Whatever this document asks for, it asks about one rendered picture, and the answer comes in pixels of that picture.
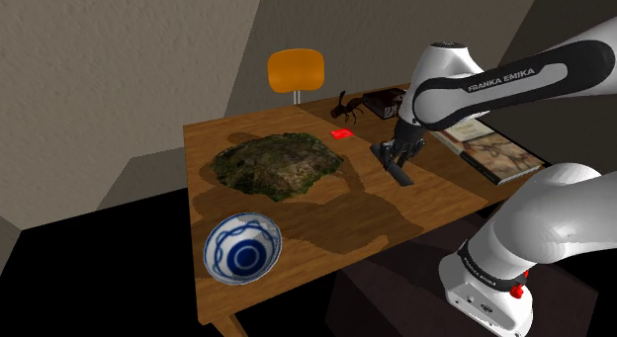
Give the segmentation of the black box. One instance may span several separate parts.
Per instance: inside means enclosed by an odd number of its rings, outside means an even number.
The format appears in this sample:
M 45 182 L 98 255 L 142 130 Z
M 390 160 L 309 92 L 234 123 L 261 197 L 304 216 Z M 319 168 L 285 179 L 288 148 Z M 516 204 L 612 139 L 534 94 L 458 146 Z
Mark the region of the black box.
M 406 91 L 390 88 L 363 95 L 363 104 L 382 120 L 394 118 L 406 95 Z

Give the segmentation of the dark grey flat bar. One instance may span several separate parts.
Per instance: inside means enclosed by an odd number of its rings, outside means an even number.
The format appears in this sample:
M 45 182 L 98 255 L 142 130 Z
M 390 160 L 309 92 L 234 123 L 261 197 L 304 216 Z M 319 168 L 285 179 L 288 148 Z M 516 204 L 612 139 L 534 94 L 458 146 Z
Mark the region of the dark grey flat bar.
M 379 143 L 372 143 L 370 149 L 374 156 L 381 164 L 384 164 L 381 155 L 381 145 Z M 391 163 L 385 170 L 399 183 L 401 187 L 413 185 L 413 181 L 407 176 L 407 174 L 396 164 Z

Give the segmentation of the dark insect figure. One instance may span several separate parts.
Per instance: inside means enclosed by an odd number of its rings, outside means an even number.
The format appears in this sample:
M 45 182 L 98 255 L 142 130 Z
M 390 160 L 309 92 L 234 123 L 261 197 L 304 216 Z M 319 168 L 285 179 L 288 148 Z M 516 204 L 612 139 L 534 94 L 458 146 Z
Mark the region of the dark insect figure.
M 354 98 L 350 100 L 346 105 L 342 104 L 343 97 L 346 92 L 341 91 L 338 98 L 338 104 L 330 110 L 330 115 L 336 119 L 340 116 L 345 118 L 345 122 L 348 122 L 349 117 L 352 116 L 354 118 L 354 123 L 357 123 L 357 117 L 354 111 L 363 104 L 362 98 Z

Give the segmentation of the wooden table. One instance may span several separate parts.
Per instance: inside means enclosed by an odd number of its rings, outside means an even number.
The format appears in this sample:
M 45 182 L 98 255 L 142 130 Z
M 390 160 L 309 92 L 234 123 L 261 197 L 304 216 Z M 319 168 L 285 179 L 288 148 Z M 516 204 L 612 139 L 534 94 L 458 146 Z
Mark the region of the wooden table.
M 212 120 L 184 128 L 197 316 L 226 337 L 241 337 L 236 315 L 371 255 L 510 197 L 520 180 L 495 186 L 438 140 L 429 138 L 405 166 L 413 185 L 401 187 L 370 146 L 389 138 L 394 120 L 360 107 L 357 123 L 334 119 L 336 98 Z M 354 136 L 335 139 L 348 127 Z M 275 202 L 222 185 L 211 169 L 220 151 L 256 137 L 307 132 L 340 154 L 339 172 L 317 181 L 304 195 Z M 211 231 L 244 211 L 270 217 L 282 233 L 282 252 L 262 279 L 243 286 L 215 280 L 203 262 Z

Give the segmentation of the book with beige cover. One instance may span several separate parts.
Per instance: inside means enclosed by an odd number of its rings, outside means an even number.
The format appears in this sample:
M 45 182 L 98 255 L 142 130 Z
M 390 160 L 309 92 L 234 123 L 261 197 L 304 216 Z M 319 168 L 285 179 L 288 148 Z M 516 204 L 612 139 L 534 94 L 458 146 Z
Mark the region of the book with beige cover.
M 496 186 L 538 170 L 544 161 L 478 120 L 431 131 Z

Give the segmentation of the orange chair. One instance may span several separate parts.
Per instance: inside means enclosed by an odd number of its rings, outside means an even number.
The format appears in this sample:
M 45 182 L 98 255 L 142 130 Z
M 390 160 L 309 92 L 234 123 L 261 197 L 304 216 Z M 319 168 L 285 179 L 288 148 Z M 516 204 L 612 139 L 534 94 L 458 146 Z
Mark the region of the orange chair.
M 273 53 L 267 60 L 271 89 L 278 94 L 292 93 L 293 104 L 301 101 L 302 91 L 319 89 L 325 78 L 323 55 L 314 49 L 290 48 Z

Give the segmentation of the green mossy flat rock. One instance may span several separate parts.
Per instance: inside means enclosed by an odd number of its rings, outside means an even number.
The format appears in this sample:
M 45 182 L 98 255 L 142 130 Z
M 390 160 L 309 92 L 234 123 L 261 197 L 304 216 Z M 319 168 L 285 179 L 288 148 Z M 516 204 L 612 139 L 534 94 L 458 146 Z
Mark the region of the green mossy flat rock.
M 279 202 L 306 193 L 343 161 L 314 135 L 285 132 L 227 148 L 215 156 L 211 168 L 223 185 Z

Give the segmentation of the dark robot stand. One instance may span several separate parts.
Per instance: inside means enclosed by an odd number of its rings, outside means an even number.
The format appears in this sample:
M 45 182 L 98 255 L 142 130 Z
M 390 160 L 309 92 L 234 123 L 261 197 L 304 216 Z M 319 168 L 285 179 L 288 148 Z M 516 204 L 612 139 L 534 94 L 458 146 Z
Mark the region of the dark robot stand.
M 439 261 L 474 235 L 485 218 L 469 214 L 342 269 L 325 322 L 336 337 L 495 337 L 451 306 Z M 596 290 L 556 265 L 530 272 L 534 319 L 527 337 L 602 337 Z

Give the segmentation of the blue and white patterned bowl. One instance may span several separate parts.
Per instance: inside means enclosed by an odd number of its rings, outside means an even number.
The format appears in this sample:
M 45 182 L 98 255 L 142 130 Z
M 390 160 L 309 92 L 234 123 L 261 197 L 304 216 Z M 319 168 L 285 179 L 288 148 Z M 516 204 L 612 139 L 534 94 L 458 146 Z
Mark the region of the blue and white patterned bowl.
M 282 234 L 264 214 L 242 212 L 220 222 L 203 248 L 203 262 L 217 281 L 240 286 L 255 282 L 276 264 Z

